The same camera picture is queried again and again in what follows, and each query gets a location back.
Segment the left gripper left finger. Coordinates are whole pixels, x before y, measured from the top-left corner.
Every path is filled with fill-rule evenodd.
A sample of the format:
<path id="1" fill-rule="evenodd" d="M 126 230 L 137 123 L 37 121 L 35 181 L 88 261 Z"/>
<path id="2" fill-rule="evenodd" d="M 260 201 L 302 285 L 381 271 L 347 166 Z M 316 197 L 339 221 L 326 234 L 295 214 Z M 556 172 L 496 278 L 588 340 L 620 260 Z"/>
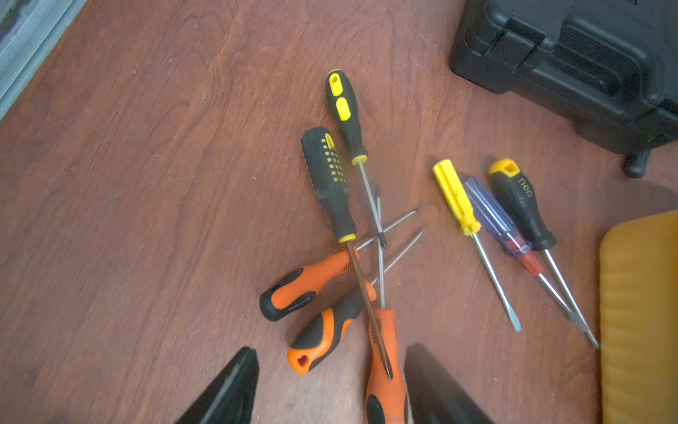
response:
<path id="1" fill-rule="evenodd" d="M 177 423 L 250 423 L 259 372 L 256 351 L 242 347 Z"/>

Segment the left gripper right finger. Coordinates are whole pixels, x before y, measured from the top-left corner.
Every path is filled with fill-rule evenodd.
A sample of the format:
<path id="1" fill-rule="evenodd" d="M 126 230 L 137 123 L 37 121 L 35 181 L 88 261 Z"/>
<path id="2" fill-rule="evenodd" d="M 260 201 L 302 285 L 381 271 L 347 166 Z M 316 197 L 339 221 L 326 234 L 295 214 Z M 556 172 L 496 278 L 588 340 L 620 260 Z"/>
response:
<path id="1" fill-rule="evenodd" d="M 407 347 L 404 374 L 414 423 L 494 423 L 423 344 Z"/>

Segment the orange screwdriver long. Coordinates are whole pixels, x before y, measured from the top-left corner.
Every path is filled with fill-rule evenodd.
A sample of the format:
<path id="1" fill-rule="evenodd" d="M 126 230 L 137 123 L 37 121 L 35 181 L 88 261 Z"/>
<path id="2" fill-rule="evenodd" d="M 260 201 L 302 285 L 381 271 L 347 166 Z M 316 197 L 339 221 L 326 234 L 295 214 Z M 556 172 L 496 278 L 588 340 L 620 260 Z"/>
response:
<path id="1" fill-rule="evenodd" d="M 381 358 L 377 338 L 370 330 L 372 365 L 365 391 L 365 416 L 368 423 L 407 423 L 408 397 L 404 378 L 398 365 L 398 344 L 396 314 L 386 308 L 384 249 L 378 247 L 379 307 L 374 309 L 385 351 L 390 363 L 391 377 L 388 376 Z"/>

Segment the blue clear handle screwdriver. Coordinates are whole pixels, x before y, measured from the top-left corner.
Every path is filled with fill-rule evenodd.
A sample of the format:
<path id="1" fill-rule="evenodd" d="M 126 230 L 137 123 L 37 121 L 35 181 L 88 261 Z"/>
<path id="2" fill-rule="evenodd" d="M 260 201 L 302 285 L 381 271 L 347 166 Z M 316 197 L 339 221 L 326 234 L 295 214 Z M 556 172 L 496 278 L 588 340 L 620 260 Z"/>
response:
<path id="1" fill-rule="evenodd" d="M 564 309 L 575 326 L 584 332 L 584 323 L 548 281 L 544 275 L 545 270 L 543 266 L 533 252 L 531 252 L 533 245 L 522 236 L 513 219 L 503 206 L 501 206 L 478 178 L 473 176 L 465 178 L 463 187 L 473 206 L 476 219 L 480 221 L 482 227 L 498 241 L 507 255 L 521 263 L 533 277 L 540 280 L 555 301 Z"/>

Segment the yellow handle screwdriver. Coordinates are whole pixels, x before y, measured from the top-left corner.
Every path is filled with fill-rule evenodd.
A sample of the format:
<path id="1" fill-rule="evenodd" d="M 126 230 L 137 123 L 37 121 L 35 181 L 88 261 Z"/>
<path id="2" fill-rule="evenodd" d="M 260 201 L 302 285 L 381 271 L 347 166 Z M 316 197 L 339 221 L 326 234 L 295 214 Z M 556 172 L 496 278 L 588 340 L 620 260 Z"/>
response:
<path id="1" fill-rule="evenodd" d="M 452 214 L 456 217 L 460 224 L 462 233 L 472 239 L 476 251 L 480 256 L 480 260 L 482 261 L 487 274 L 494 285 L 494 289 L 497 291 L 500 301 L 507 313 L 508 319 L 510 319 L 511 324 L 514 327 L 514 330 L 516 332 L 521 332 L 522 326 L 520 320 L 515 310 L 510 305 L 506 293 L 503 290 L 503 287 L 501 286 L 501 283 L 495 273 L 494 267 L 487 256 L 480 237 L 478 236 L 478 232 L 481 230 L 482 225 L 474 215 L 471 201 L 466 194 L 459 176 L 457 175 L 456 169 L 454 168 L 450 159 L 444 159 L 434 166 L 433 172 Z"/>

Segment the black yellow cap screwdriver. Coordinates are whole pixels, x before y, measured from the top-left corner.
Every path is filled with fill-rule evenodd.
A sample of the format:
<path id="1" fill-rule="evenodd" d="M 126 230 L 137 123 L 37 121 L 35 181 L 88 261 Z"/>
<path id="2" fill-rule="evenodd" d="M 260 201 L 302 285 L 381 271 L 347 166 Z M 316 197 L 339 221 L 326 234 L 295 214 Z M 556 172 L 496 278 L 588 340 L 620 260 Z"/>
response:
<path id="1" fill-rule="evenodd" d="M 570 308 L 577 316 L 578 322 L 583 325 L 584 334 L 595 349 L 600 349 L 598 339 L 596 339 L 584 318 L 561 270 L 559 270 L 554 257 L 549 251 L 550 248 L 555 246 L 556 237 L 547 229 L 540 215 L 536 190 L 533 184 L 520 170 L 517 163 L 508 158 L 501 159 L 491 165 L 489 180 L 494 196 L 501 206 L 511 215 L 522 235 L 531 241 L 533 250 L 541 252 L 542 256 L 546 259 L 547 265 L 550 267 L 561 289 L 563 289 Z"/>

